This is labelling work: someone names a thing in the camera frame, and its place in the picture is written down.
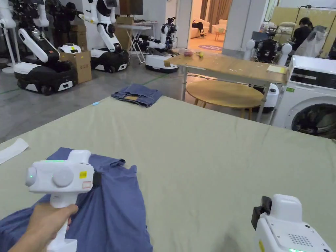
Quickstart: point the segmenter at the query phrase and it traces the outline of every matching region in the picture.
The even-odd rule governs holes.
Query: washing machine
[[[293,55],[271,124],[336,139],[336,61]]]

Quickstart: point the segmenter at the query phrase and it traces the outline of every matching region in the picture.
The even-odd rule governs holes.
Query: hand
[[[77,213],[78,207],[53,208],[49,203],[35,206],[26,233],[9,252],[41,252],[56,237],[70,216]]]

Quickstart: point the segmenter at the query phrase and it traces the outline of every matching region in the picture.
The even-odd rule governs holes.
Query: doorway
[[[189,49],[222,52],[231,4],[232,0],[193,0]]]

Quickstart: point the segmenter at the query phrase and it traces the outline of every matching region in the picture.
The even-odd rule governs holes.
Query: black shirt
[[[296,51],[299,46],[306,40],[310,34],[311,29],[308,26],[303,26],[294,31],[293,37],[295,38],[295,44],[293,45],[293,50]]]

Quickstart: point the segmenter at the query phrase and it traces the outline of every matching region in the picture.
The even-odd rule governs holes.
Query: person
[[[311,29],[311,30],[314,30],[314,26],[313,26],[313,23],[311,21],[308,22],[308,27]]]
[[[294,44],[292,45],[293,51],[296,51],[310,34],[311,29],[308,27],[309,22],[310,19],[308,17],[304,17],[300,20],[299,22],[300,27],[296,29],[293,34],[293,42],[294,42]]]
[[[194,20],[193,23],[192,23],[192,27],[193,28],[198,28],[200,30],[201,35],[205,34],[202,22],[195,23],[195,20]]]
[[[27,231],[9,252],[46,252],[47,245],[56,238],[66,221],[70,225],[70,216],[77,211],[74,204],[64,208],[53,208],[49,203],[36,205]]]

